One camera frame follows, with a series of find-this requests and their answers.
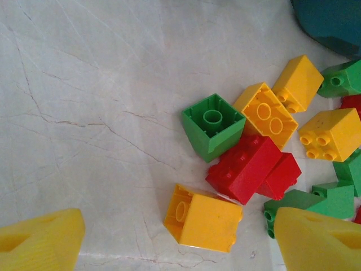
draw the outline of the marble floor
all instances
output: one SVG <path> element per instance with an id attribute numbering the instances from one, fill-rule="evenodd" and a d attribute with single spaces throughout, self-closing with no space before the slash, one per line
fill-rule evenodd
<path id="1" fill-rule="evenodd" d="M 273 85 L 290 58 L 346 61 L 301 32 L 288 0 L 1 0 L 0 226 L 68 207 L 86 236 L 76 270 L 285 270 L 255 195 L 231 253 L 179 246 L 162 225 L 174 184 L 208 168 L 179 114 Z M 338 100 L 316 97 L 300 125 Z M 297 187 L 334 181 L 305 159 Z"/>

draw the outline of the green sloped block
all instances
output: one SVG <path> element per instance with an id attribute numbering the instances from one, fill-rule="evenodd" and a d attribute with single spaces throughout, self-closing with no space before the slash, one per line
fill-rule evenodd
<path id="1" fill-rule="evenodd" d="M 245 121 L 240 112 L 217 94 L 182 111 L 187 137 L 207 163 L 238 143 Z"/>
<path id="2" fill-rule="evenodd" d="M 333 162 L 338 182 L 352 184 L 354 196 L 361 196 L 361 150 L 357 149 L 344 162 Z"/>
<path id="3" fill-rule="evenodd" d="M 325 69 L 318 94 L 325 98 L 361 94 L 361 60 L 354 60 Z"/>

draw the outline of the lego duplo brick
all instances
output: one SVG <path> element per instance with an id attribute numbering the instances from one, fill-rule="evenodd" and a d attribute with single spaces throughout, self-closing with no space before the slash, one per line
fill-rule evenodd
<path id="1" fill-rule="evenodd" d="M 324 81 L 318 94 L 325 98 L 361 94 L 361 60 L 329 67 L 321 73 Z"/>
<path id="2" fill-rule="evenodd" d="M 247 118 L 244 134 L 270 137 L 280 150 L 298 127 L 264 82 L 246 88 L 233 106 Z"/>
<path id="3" fill-rule="evenodd" d="M 257 193 L 271 199 L 280 200 L 285 191 L 296 184 L 301 170 L 290 153 L 282 153 L 277 165 L 268 174 L 266 179 L 257 189 Z"/>
<path id="4" fill-rule="evenodd" d="M 242 206 L 177 184 L 164 226 L 179 244 L 230 252 L 242 215 Z"/>
<path id="5" fill-rule="evenodd" d="M 307 157 L 343 162 L 361 145 L 361 121 L 354 108 L 321 111 L 298 134 Z"/>
<path id="6" fill-rule="evenodd" d="M 323 183 L 321 185 L 313 185 L 312 193 L 327 199 L 327 209 L 324 210 L 323 215 L 340 219 L 354 216 L 353 185 L 345 185 L 338 182 Z"/>
<path id="7" fill-rule="evenodd" d="M 272 91 L 288 112 L 302 112 L 307 110 L 322 82 L 321 73 L 306 55 L 301 55 L 287 63 Z"/>
<path id="8" fill-rule="evenodd" d="M 274 223 L 276 214 L 281 207 L 294 207 L 305 209 L 316 213 L 325 213 L 327 211 L 326 198 L 301 190 L 293 189 L 285 193 L 281 200 L 271 199 L 264 204 L 264 216 L 267 220 L 267 232 L 271 238 L 277 238 L 274 232 Z"/>
<path id="9" fill-rule="evenodd" d="M 245 117 L 213 94 L 182 111 L 182 122 L 193 147 L 207 163 L 238 143 Z"/>
<path id="10" fill-rule="evenodd" d="M 354 195 L 361 196 L 361 150 L 356 149 L 344 162 L 333 162 L 339 183 L 354 186 Z"/>
<path id="11" fill-rule="evenodd" d="M 269 137 L 244 135 L 209 168 L 206 180 L 219 193 L 246 204 L 281 156 Z"/>

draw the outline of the red block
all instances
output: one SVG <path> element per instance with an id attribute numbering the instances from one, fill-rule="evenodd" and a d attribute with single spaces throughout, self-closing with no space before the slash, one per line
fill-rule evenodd
<path id="1" fill-rule="evenodd" d="M 282 153 L 281 159 L 272 169 L 265 181 L 257 189 L 257 193 L 269 198 L 280 200 L 285 191 L 296 184 L 301 170 L 292 154 Z"/>
<path id="2" fill-rule="evenodd" d="M 208 170 L 206 180 L 219 193 L 246 204 L 281 159 L 269 137 L 243 136 Z"/>
<path id="3" fill-rule="evenodd" d="M 361 94 L 343 97 L 340 109 L 343 108 L 356 108 L 361 120 Z"/>

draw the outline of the yellow toy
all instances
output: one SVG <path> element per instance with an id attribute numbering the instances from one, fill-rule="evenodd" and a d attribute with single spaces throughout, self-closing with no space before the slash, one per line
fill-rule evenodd
<path id="1" fill-rule="evenodd" d="M 316 95 L 323 76 L 306 55 L 291 59 L 272 91 L 290 113 L 306 111 Z"/>
<path id="2" fill-rule="evenodd" d="M 244 134 L 268 136 L 280 150 L 298 127 L 266 83 L 246 88 L 233 107 L 247 118 Z"/>
<path id="3" fill-rule="evenodd" d="M 230 252 L 241 219 L 241 206 L 177 184 L 164 226 L 179 244 Z"/>
<path id="4" fill-rule="evenodd" d="M 307 157 L 343 162 L 361 145 L 361 121 L 355 108 L 321 111 L 298 134 Z"/>

